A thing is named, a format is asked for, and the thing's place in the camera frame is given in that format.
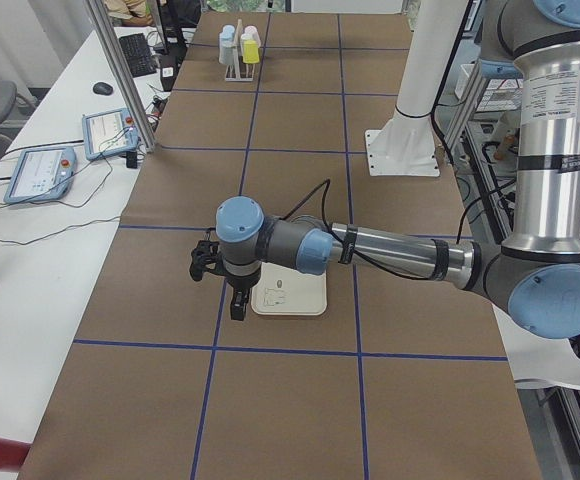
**white table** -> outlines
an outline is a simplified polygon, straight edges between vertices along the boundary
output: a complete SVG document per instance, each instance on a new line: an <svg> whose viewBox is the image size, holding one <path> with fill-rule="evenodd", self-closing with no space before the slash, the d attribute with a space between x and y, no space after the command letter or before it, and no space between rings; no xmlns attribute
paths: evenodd
<svg viewBox="0 0 580 480"><path fill-rule="evenodd" d="M123 28L117 33L146 32ZM115 87L95 95L98 81ZM159 74L135 79L144 105L161 88ZM93 32L57 80L10 148L83 138L81 116L124 106ZM78 167L87 165L83 146L75 147ZM10 176L18 153L0 162ZM110 159L112 174L83 208L59 204L20 205L0 210L0 238L27 241L69 225L118 216L138 171ZM99 161L74 178L62 200L82 203L109 171ZM0 186L0 201L6 189ZM0 436L31 442L52 393L74 333L115 234L118 221L72 230L29 246L0 244ZM0 479L14 474L0 473Z"/></svg>

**keyboard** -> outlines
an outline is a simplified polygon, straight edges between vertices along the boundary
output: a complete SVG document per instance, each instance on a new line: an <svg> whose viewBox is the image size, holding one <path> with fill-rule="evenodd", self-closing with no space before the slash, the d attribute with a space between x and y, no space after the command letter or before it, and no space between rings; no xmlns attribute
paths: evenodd
<svg viewBox="0 0 580 480"><path fill-rule="evenodd" d="M150 75L157 71L152 63L152 53L148 41L142 33L119 37L119 44L133 77Z"/></svg>

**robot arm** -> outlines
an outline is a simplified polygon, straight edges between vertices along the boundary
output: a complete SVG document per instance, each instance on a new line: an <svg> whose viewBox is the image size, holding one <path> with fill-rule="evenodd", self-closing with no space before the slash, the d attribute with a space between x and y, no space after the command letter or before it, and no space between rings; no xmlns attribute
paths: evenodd
<svg viewBox="0 0 580 480"><path fill-rule="evenodd" d="M446 280L489 299L547 338L580 334L580 0L490 0L482 63L524 75L515 225L501 246L315 228L266 217L232 198L217 212L219 242L193 251L190 273L225 276L243 319L261 262L322 273L328 261L370 263L416 280Z"/></svg>

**computer mouse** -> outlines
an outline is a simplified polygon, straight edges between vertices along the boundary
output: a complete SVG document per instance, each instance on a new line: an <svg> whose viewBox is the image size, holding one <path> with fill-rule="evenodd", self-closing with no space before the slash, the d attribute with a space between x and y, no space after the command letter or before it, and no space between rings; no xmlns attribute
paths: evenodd
<svg viewBox="0 0 580 480"><path fill-rule="evenodd" d="M92 87L92 91L97 95L112 95L112 92L114 92L114 88L112 88L112 85L110 85L109 83L97 82Z"/></svg>

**brown table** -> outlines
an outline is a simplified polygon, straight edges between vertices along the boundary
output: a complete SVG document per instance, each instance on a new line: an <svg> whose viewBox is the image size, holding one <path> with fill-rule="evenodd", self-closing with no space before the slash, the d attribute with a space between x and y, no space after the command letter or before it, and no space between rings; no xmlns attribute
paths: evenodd
<svg viewBox="0 0 580 480"><path fill-rule="evenodd" d="M226 83L205 14L21 479L539 479L490 305L449 284L328 269L316 318L226 313L190 280L216 207L283 214L329 177L332 220L451 237L452 169L371 178L411 40L394 15L240 14L255 82ZM318 199L303 213L318 214Z"/></svg>

